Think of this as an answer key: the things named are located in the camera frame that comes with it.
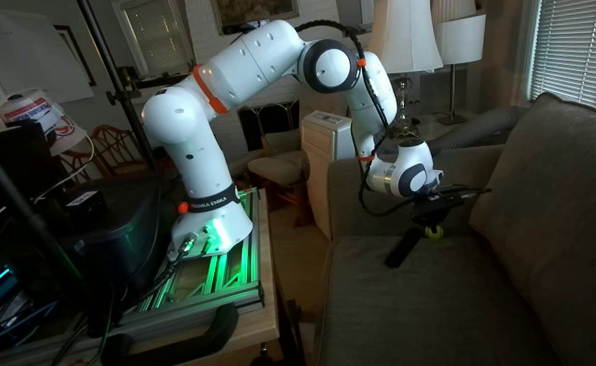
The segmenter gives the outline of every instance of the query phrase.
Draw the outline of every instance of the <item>gray couch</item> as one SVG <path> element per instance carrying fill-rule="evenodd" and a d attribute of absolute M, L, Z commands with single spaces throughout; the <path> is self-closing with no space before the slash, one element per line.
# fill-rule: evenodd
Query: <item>gray couch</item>
<path fill-rule="evenodd" d="M 511 129 L 505 145 L 497 131 Z M 432 143 L 444 184 L 490 188 L 385 256 L 409 208 L 375 218 L 359 168 L 329 171 L 333 248 L 318 364 L 596 364 L 596 110 L 541 96 Z M 381 211 L 394 198 L 368 193 Z"/>

